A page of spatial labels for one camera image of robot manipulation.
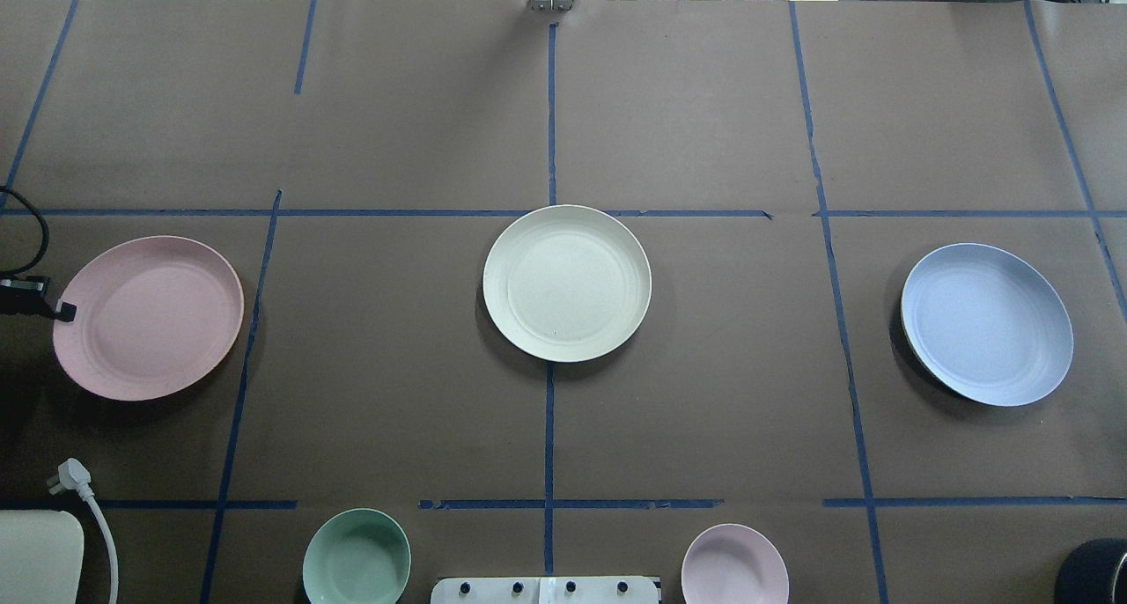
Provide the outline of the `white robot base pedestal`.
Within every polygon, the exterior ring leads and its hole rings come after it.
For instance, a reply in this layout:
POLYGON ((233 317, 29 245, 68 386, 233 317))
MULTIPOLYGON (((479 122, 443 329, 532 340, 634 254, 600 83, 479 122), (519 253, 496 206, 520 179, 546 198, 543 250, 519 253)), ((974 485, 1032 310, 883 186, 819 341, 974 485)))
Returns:
POLYGON ((442 578, 431 603, 662 603, 658 578, 531 576, 442 578))

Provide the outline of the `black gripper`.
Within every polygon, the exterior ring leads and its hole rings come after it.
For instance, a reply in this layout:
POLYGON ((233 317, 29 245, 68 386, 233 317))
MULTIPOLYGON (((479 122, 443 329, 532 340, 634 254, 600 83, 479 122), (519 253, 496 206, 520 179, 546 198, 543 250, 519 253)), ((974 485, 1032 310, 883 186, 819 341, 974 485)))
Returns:
POLYGON ((48 276, 3 276, 1 278, 1 316, 39 316, 60 322, 73 322, 77 307, 59 300, 54 310, 48 305, 48 276))

